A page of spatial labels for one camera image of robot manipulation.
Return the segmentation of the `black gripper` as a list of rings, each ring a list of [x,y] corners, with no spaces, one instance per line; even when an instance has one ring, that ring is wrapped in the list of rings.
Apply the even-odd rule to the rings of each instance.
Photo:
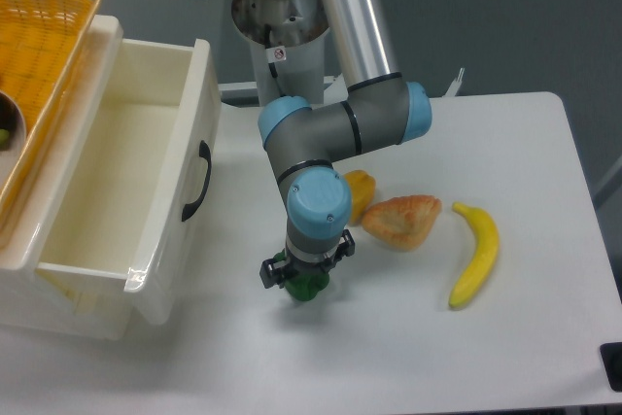
[[[283,288],[287,280],[301,276],[328,274],[344,258],[351,257],[356,250],[356,242],[349,229],[345,228],[337,245],[330,251],[311,256],[297,257],[288,249],[283,259],[266,259],[261,263],[259,277],[266,289],[275,286]]]

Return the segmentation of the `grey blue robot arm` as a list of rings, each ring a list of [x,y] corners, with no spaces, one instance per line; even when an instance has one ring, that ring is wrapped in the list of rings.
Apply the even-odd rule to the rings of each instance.
[[[233,0],[231,17],[251,46],[259,133],[287,212],[284,255],[259,275],[283,287],[355,251],[351,191],[333,164],[423,136],[432,107],[398,69],[379,0]]]

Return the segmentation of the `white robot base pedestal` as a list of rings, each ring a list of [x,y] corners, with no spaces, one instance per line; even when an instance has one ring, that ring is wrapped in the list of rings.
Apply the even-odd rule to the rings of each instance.
[[[329,26],[322,0],[232,0],[231,14],[250,47],[261,106],[283,96],[324,102]]]

